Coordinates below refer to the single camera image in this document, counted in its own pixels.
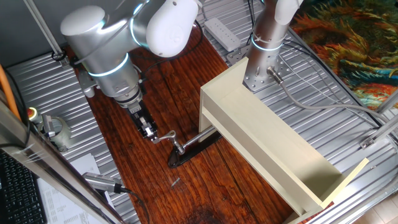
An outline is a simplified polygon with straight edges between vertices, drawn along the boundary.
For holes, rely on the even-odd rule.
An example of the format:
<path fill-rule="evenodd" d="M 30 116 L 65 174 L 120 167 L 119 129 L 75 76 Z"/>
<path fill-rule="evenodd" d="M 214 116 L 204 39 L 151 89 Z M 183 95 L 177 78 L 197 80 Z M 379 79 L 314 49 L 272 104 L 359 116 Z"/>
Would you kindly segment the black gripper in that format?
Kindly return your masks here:
<path fill-rule="evenodd" d="M 157 125 L 143 101 L 135 101 L 127 106 L 130 117 L 144 139 L 155 141 L 158 138 Z"/>

